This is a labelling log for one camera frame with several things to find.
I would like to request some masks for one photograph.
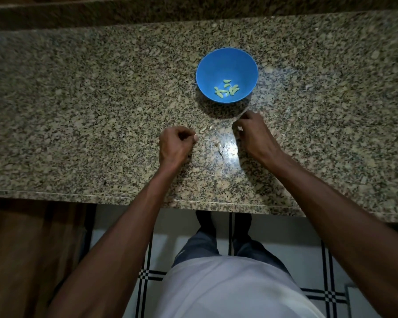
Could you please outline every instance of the hand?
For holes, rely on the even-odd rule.
[[[239,132],[242,145],[249,155],[269,171],[273,171],[286,157],[260,114],[246,111],[233,123],[233,128]]]
[[[159,165],[178,170],[187,159],[198,136],[183,126],[168,127],[159,135]]]

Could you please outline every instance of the blue jeans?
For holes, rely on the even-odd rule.
[[[246,242],[240,242],[236,239],[233,240],[234,256],[244,256],[268,263],[290,275],[289,271],[287,271],[287,268],[278,257],[267,251],[260,242],[252,240],[249,236],[248,238]],[[217,239],[203,231],[198,231],[187,241],[186,245],[175,257],[172,267],[186,260],[219,255]]]

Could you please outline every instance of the bowl rim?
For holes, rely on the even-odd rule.
[[[227,105],[227,104],[232,104],[232,103],[234,103],[234,102],[238,102],[238,101],[241,101],[242,99],[245,99],[246,97],[248,97],[248,96],[252,93],[252,90],[251,90],[247,95],[243,96],[241,99],[233,99],[232,101],[228,101],[228,102],[225,101],[225,102],[222,102],[222,101],[219,101],[218,99],[212,99],[212,98],[208,97],[207,95],[205,95],[205,93],[202,91],[202,89],[200,88],[199,83],[198,83],[198,70],[199,70],[199,67],[200,67],[201,63],[203,62],[203,60],[204,60],[207,56],[209,56],[211,53],[214,53],[214,52],[220,51],[220,50],[224,50],[224,49],[234,49],[234,50],[241,51],[241,52],[243,52],[243,53],[246,53],[246,54],[252,59],[252,61],[253,61],[254,64],[255,64],[255,68],[256,68],[256,80],[255,80],[254,86],[252,87],[252,90],[255,89],[256,84],[258,83],[258,79],[259,79],[259,70],[258,70],[258,65],[257,65],[256,62],[255,62],[255,59],[254,59],[249,53],[247,53],[246,51],[244,51],[244,50],[242,50],[242,49],[239,49],[239,48],[233,48],[233,47],[218,48],[218,49],[215,49],[215,50],[211,51],[210,53],[207,53],[207,55],[201,59],[201,61],[199,62],[198,66],[197,66],[197,68],[196,68],[196,85],[198,86],[198,88],[199,88],[199,90],[202,92],[202,94],[203,94],[205,97],[207,97],[208,99],[210,99],[210,100],[212,100],[212,101],[215,101],[215,102],[217,102],[217,103],[219,103],[219,104]]]

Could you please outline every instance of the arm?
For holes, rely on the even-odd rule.
[[[48,317],[123,315],[165,194],[196,140],[195,132],[185,127],[164,130],[158,171],[69,276]]]
[[[398,233],[285,154],[259,114],[234,126],[246,151],[292,194],[317,233],[373,307],[398,317]]]

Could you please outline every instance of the bowl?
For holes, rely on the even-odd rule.
[[[224,88],[223,80],[230,80],[232,86],[239,85],[233,96],[223,93],[220,98],[214,87]],[[221,48],[208,53],[198,65],[196,82],[201,92],[209,99],[221,104],[230,104],[247,97],[258,81],[258,67],[246,52],[236,48]]]

